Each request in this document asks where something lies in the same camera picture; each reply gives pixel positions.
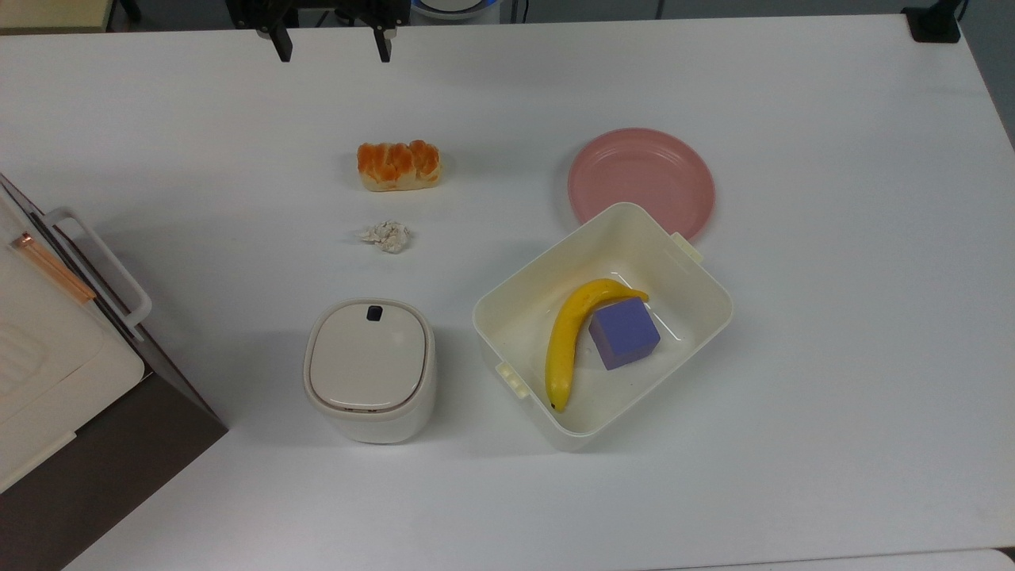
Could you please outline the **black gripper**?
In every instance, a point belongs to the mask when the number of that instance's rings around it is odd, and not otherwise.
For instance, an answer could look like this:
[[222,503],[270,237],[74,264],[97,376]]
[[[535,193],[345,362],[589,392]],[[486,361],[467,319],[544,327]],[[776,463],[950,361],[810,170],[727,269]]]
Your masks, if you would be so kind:
[[293,57],[293,41],[289,28],[298,24],[291,12],[301,10],[337,10],[338,14],[373,28],[378,55],[388,63],[392,58],[394,28],[409,21],[410,1],[228,1],[226,10],[238,29],[253,29],[268,35],[280,61]]

